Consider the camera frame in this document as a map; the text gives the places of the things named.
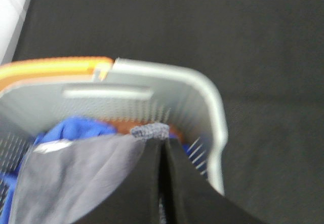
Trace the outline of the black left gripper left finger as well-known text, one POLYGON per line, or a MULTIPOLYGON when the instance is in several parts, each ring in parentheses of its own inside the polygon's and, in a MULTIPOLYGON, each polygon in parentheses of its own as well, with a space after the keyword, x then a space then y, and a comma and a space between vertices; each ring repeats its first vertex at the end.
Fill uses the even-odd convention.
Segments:
POLYGON ((126 179, 75 223, 159 223, 161 145, 161 140, 146 141, 139 161, 126 179))

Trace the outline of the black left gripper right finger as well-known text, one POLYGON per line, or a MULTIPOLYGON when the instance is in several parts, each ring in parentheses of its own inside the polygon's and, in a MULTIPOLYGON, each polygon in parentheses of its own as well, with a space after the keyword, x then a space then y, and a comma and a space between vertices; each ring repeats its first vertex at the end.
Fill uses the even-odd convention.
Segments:
POLYGON ((168 223, 261 223, 218 193, 176 139, 163 143, 163 196, 168 223))

